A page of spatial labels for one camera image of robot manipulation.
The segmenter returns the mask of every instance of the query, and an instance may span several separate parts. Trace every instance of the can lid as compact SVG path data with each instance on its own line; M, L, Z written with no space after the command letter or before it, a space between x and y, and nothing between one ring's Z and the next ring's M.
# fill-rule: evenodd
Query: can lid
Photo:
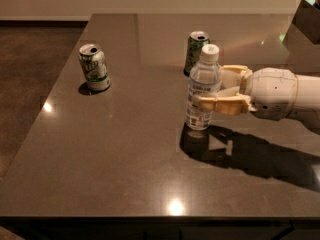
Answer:
M200 60L205 63L214 63L219 59L219 47L214 44L206 44L202 47Z
M209 34L204 31L193 31L190 37L195 41L203 42L209 39Z
M97 44L85 44L80 48L79 52L82 55L92 56L100 50L101 48Z

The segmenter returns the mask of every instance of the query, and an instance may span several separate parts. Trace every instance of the table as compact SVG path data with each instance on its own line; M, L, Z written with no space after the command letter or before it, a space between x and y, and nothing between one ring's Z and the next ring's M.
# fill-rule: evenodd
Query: table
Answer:
M318 228L319 135L250 114L214 114L201 134L184 125L192 31L210 34L222 65L317 76L320 46L292 18L93 15L0 186L1 224L26 239L280 239L306 221ZM90 42L106 54L105 92L84 83L78 51Z

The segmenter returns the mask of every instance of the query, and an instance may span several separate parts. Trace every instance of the green can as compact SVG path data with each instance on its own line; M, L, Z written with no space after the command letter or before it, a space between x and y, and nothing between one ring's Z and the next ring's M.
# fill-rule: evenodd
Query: green can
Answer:
M199 61L201 49L210 44L209 34L204 31L193 31L188 38L188 49L184 74L189 76L192 67Z

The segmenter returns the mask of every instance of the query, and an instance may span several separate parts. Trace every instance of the concrete floor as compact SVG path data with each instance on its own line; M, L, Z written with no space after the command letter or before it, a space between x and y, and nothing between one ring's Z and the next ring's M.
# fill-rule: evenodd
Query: concrete floor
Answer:
M0 191L85 23L0 21ZM22 239L0 227L0 240Z

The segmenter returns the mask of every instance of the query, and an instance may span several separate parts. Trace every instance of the robotic arm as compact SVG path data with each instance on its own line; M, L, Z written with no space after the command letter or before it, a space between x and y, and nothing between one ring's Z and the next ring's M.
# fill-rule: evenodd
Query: robotic arm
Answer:
M264 68L254 73L245 66L224 66L221 90L212 97L195 95L204 110L236 115L251 112L257 118L295 119L320 134L320 78L295 75L290 70Z

